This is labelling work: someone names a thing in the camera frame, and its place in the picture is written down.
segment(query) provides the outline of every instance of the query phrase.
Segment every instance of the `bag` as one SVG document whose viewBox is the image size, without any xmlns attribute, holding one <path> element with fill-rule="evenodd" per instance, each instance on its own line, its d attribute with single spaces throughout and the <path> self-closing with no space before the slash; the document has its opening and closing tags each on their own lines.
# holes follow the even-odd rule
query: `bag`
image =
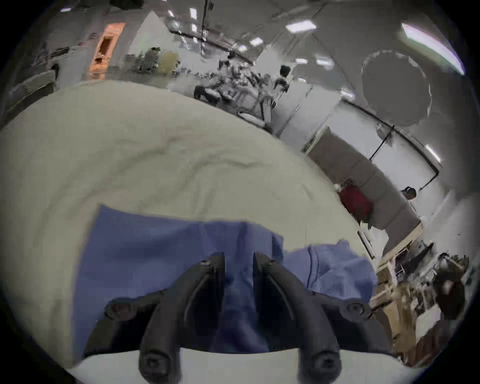
<svg viewBox="0 0 480 384">
<path fill-rule="evenodd" d="M 359 223 L 368 223 L 372 216 L 373 204 L 367 200 L 355 185 L 346 186 L 340 192 L 340 201 Z"/>
</svg>

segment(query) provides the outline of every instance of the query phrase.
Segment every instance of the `couch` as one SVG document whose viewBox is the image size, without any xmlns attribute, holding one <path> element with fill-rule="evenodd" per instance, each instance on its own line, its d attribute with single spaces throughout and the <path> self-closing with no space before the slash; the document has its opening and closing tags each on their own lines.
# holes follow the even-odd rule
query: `couch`
<svg viewBox="0 0 480 384">
<path fill-rule="evenodd" d="M 371 161 L 326 127 L 306 151 L 307 156 L 334 184 L 347 179 L 373 203 L 369 226 L 385 229 L 388 243 L 380 264 L 394 258 L 422 232 L 423 225 L 412 206 Z"/>
</svg>

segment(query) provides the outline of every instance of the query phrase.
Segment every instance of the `fluorescent light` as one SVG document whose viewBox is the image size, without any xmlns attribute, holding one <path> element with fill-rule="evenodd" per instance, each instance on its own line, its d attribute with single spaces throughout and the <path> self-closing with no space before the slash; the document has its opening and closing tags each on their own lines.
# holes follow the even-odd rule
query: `fluorescent light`
<svg viewBox="0 0 480 384">
<path fill-rule="evenodd" d="M 322 67 L 325 67 L 325 68 L 328 68 L 328 69 L 331 69 L 334 66 L 333 60 L 329 59 L 329 58 L 317 57 L 315 62 L 317 63 L 317 65 L 321 65 Z"/>
<path fill-rule="evenodd" d="M 264 41 L 262 39 L 260 39 L 259 37 L 256 37 L 255 39 L 250 40 L 250 44 L 252 45 L 252 47 L 256 47 L 257 45 L 260 45 L 263 42 Z"/>
<path fill-rule="evenodd" d="M 402 23 L 402 29 L 405 32 L 405 35 L 407 35 L 410 40 L 422 44 L 423 46 L 426 46 L 432 51 L 438 53 L 445 60 L 447 60 L 460 74 L 465 74 L 463 65 L 456 56 L 456 54 L 449 50 L 440 41 L 408 24 Z"/>
<path fill-rule="evenodd" d="M 429 152 L 432 154 L 432 156 L 433 156 L 439 163 L 442 162 L 442 160 L 440 159 L 440 157 L 435 153 L 435 151 L 434 151 L 428 144 L 425 146 L 425 149 L 426 149 L 427 151 L 429 151 Z"/>
<path fill-rule="evenodd" d="M 291 33 L 300 33 L 316 29 L 317 26 L 311 20 L 303 20 L 298 23 L 288 24 L 285 26 Z"/>
<path fill-rule="evenodd" d="M 342 88 L 340 89 L 340 94 L 342 95 L 342 97 L 350 100 L 350 101 L 353 101 L 355 100 L 355 94 L 350 91 L 349 89 L 346 89 L 346 88 Z"/>
</svg>

